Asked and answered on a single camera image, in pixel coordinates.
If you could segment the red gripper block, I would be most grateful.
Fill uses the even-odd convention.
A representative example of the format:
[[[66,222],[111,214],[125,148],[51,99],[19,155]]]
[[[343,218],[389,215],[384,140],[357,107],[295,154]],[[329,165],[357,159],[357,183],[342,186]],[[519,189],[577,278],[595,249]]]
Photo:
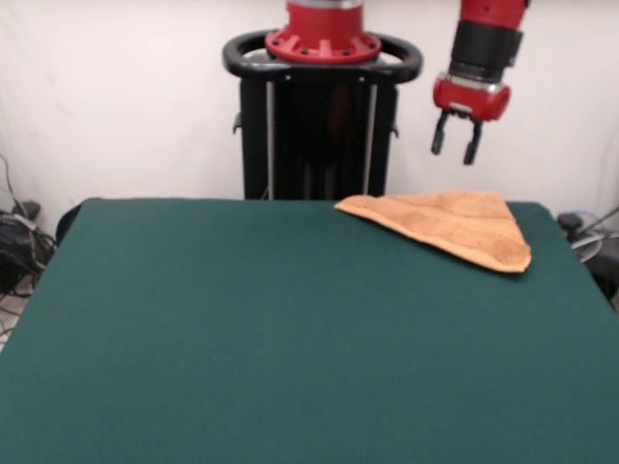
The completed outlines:
[[[443,111],[437,120],[431,143],[431,152],[441,154],[446,124],[450,112],[462,114],[473,123],[472,138],[469,141],[464,165],[472,165],[478,153],[483,135],[483,122],[498,120],[507,109],[511,88],[503,83],[486,83],[443,72],[436,77],[433,101]]]

